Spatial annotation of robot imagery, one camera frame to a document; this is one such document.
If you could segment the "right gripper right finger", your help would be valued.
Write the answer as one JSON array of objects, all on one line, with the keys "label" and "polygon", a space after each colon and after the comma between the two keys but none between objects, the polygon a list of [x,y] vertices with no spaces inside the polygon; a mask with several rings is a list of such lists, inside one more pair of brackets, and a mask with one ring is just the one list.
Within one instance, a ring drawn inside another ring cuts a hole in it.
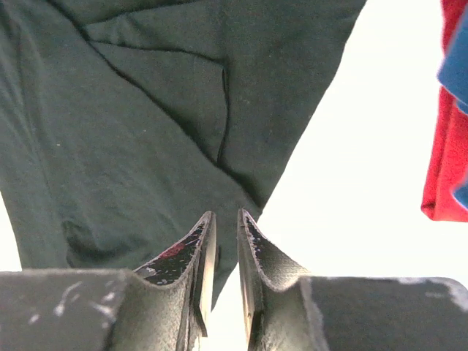
[{"label": "right gripper right finger", "polygon": [[238,212],[249,350],[465,351],[467,289],[449,278],[314,276]]}]

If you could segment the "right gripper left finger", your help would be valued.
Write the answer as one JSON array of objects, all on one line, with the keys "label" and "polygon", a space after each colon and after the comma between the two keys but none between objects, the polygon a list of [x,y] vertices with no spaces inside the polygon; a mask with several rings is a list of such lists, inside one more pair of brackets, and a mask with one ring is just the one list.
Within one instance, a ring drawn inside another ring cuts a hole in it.
[{"label": "right gripper left finger", "polygon": [[207,212],[134,271],[1,274],[3,350],[192,350],[206,336],[216,256]]}]

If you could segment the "black t-shirt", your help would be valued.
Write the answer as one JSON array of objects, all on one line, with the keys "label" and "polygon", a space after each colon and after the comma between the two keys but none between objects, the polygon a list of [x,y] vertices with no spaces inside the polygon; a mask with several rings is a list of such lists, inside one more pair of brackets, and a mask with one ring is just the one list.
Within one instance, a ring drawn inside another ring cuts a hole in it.
[{"label": "black t-shirt", "polygon": [[214,295],[363,1],[3,1],[1,194],[23,268],[136,268],[216,214]]}]

